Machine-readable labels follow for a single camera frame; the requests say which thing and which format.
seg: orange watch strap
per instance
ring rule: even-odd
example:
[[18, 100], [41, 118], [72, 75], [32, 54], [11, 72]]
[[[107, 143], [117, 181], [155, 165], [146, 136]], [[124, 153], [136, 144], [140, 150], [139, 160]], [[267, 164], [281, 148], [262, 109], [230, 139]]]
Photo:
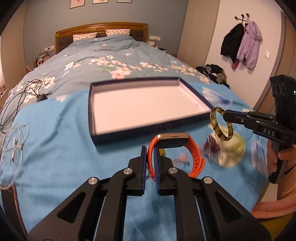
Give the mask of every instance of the orange watch strap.
[[[158, 143], [158, 139], [157, 139], [157, 136], [155, 136], [151, 141], [147, 151], [147, 169], [148, 169], [149, 176], [152, 178], [153, 181], [155, 181], [155, 172], [152, 166], [152, 152], [153, 152], [153, 148], [156, 146], [157, 143]], [[205, 166], [205, 159], [201, 157], [200, 151], [191, 137], [189, 138], [189, 141], [184, 146], [190, 151], [193, 159], [193, 167], [191, 172], [188, 175], [190, 177], [195, 178], [203, 170]]]

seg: bed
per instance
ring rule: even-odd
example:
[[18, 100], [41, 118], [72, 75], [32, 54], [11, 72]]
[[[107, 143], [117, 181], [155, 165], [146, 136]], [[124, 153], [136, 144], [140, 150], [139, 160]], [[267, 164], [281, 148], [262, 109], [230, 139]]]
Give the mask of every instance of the bed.
[[[106, 29], [120, 28], [129, 28], [130, 36], [105, 36]], [[237, 111], [249, 109], [227, 87], [213, 83], [194, 68], [146, 44], [147, 29], [148, 25], [143, 23], [99, 23], [56, 32], [57, 54], [28, 73], [9, 92], [6, 103], [10, 104], [1, 113], [3, 132], [11, 125], [22, 123], [29, 129], [22, 148], [22, 167], [11, 188], [19, 231], [24, 236], [89, 177], [108, 178], [126, 167], [131, 158], [139, 156], [141, 146], [148, 147], [157, 134], [95, 146], [90, 138], [87, 115], [92, 82], [181, 77], [213, 106]], [[74, 34], [91, 32], [97, 32], [95, 38], [73, 42]], [[32, 89], [21, 97], [24, 101], [14, 119], [12, 114], [21, 96], [16, 95], [34, 79], [41, 81], [31, 84]], [[50, 95], [47, 100], [36, 103], [34, 91]], [[213, 134], [209, 120], [172, 131], [189, 133], [197, 145]], [[251, 211], [267, 183], [266, 170], [252, 163], [251, 156], [265, 155], [266, 139], [242, 126], [234, 125], [234, 131], [235, 138], [227, 146], [226, 166], [207, 162], [198, 177], [211, 176]], [[168, 149], [166, 156], [177, 159], [180, 152], [190, 157], [185, 148]], [[11, 169], [7, 155], [3, 155], [1, 162], [2, 185], [10, 183], [17, 165], [13, 163]], [[190, 165], [178, 167], [186, 172], [191, 169]], [[124, 240], [175, 239], [173, 198], [157, 196], [154, 182], [148, 179], [141, 199], [128, 198]]]

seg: box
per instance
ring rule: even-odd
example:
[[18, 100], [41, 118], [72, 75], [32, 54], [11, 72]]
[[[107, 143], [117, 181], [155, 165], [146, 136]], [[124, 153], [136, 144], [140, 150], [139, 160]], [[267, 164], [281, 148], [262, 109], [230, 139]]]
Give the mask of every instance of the box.
[[94, 144], [117, 141], [210, 118], [213, 106], [178, 77], [92, 83], [89, 132]]

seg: coat rack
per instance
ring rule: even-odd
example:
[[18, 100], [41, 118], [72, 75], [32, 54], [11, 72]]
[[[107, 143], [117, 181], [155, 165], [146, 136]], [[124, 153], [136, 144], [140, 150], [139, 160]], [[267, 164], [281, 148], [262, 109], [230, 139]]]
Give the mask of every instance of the coat rack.
[[244, 20], [244, 15], [242, 14], [241, 16], [242, 16], [242, 19], [237, 18], [237, 16], [235, 16], [234, 18], [235, 18], [236, 20], [241, 20], [242, 23], [243, 23], [244, 21], [247, 22], [247, 20]]

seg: orange sweater sleeve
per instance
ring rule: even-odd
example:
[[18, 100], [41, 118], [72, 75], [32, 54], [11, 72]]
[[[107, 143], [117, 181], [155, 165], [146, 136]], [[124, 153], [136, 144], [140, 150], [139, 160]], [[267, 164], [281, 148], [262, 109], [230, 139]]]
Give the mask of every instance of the orange sweater sleeve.
[[258, 219], [278, 218], [296, 211], [296, 168], [284, 175], [278, 186], [278, 200], [258, 202], [252, 215]]

